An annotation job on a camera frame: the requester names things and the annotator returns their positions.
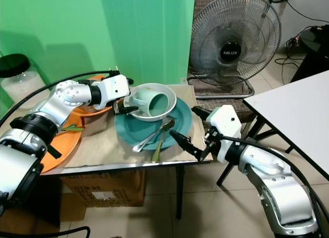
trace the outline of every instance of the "tiled floor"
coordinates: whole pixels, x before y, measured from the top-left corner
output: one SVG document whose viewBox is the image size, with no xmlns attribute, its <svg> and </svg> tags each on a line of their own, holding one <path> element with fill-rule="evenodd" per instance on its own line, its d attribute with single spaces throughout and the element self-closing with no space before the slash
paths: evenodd
<svg viewBox="0 0 329 238">
<path fill-rule="evenodd" d="M 289 83 L 296 69 L 273 61 L 250 82 L 256 94 Z M 262 144 L 285 150 L 288 144 L 272 136 Z M 329 208 L 329 182 L 300 155 L 287 157 L 305 174 Z M 92 238 L 163 237 L 274 237 L 267 223 L 257 191 L 236 168 L 219 188 L 215 183 L 226 165 L 219 162 L 186 167 L 182 219 L 175 218 L 176 175 L 174 168 L 148 171 L 148 186 L 143 207 L 88 208 L 80 222 L 62 223 L 62 230 L 90 226 Z M 83 232 L 69 238 L 84 237 Z"/>
</svg>

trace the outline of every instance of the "orange plate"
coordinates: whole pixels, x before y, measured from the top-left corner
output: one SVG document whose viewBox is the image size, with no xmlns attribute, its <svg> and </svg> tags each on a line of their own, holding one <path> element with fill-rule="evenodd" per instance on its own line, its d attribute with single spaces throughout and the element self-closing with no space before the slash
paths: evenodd
<svg viewBox="0 0 329 238">
<path fill-rule="evenodd" d="M 89 80 L 101 81 L 102 78 L 105 78 L 105 76 L 104 75 L 97 75 L 97 76 L 94 76 L 94 77 L 89 78 Z M 106 107 L 104 109 L 101 109 L 100 111 L 96 111 L 92 107 L 75 108 L 72 111 L 72 114 L 77 115 L 77 116 L 81 116 L 81 117 L 95 116 L 95 115 L 103 114 L 104 112 L 109 111 L 111 108 L 112 107 Z"/>
<path fill-rule="evenodd" d="M 77 126 L 82 126 L 82 119 L 80 116 L 70 115 L 68 121 L 65 123 L 64 127 L 70 126 L 72 124 L 76 124 Z M 73 151 L 74 147 L 77 145 L 79 139 L 81 137 L 81 132 L 66 132 L 63 134 L 57 135 L 51 145 L 57 151 L 59 151 L 62 156 L 58 159 L 55 159 L 48 152 L 41 160 L 41 163 L 44 165 L 42 172 L 46 172 L 55 168 L 61 162 L 63 162 L 68 155 Z"/>
</svg>

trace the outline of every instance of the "black lid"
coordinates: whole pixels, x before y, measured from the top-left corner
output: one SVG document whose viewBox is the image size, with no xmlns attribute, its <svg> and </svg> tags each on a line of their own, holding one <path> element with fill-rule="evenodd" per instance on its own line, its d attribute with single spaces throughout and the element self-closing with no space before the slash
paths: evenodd
<svg viewBox="0 0 329 238">
<path fill-rule="evenodd" d="M 9 78 L 25 72 L 30 67 L 29 59 L 23 54 L 9 54 L 0 58 L 0 78 Z"/>
</svg>

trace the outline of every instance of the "green wall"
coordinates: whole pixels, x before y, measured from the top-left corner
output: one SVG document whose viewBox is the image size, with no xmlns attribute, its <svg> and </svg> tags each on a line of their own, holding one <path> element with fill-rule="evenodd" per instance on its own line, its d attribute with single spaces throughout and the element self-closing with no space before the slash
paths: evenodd
<svg viewBox="0 0 329 238">
<path fill-rule="evenodd" d="M 186 76 L 194 0 L 0 0 L 2 54 L 45 83 L 119 66 L 136 84 Z M 1 116 L 12 101 L 0 90 Z"/>
</svg>

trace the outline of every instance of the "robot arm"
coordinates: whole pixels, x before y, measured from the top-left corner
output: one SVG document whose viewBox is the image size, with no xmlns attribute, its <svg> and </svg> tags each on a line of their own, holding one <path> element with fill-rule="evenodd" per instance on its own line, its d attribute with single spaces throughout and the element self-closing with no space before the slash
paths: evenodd
<svg viewBox="0 0 329 238">
<path fill-rule="evenodd" d="M 61 156 L 50 145 L 61 131 L 72 110 L 79 106 L 103 109 L 130 94 L 129 81 L 119 71 L 102 81 L 68 80 L 59 83 L 47 100 L 40 102 L 26 116 L 15 118 L 12 129 L 0 136 L 0 216 L 4 209 L 21 203 L 33 188 L 43 165 L 40 163 L 48 151 Z M 123 113 L 135 110 L 125 108 Z"/>
<path fill-rule="evenodd" d="M 238 165 L 239 171 L 256 187 L 276 237 L 314 237 L 318 225 L 310 200 L 293 178 L 290 166 L 259 148 L 221 140 L 221 134 L 234 138 L 241 136 L 241 123 L 231 105 L 223 105 L 213 112 L 200 107 L 192 110 L 212 126 L 205 134 L 206 148 L 202 151 L 191 143 L 190 138 L 170 131 L 180 147 L 199 161 L 211 152 L 220 162 Z"/>
</svg>

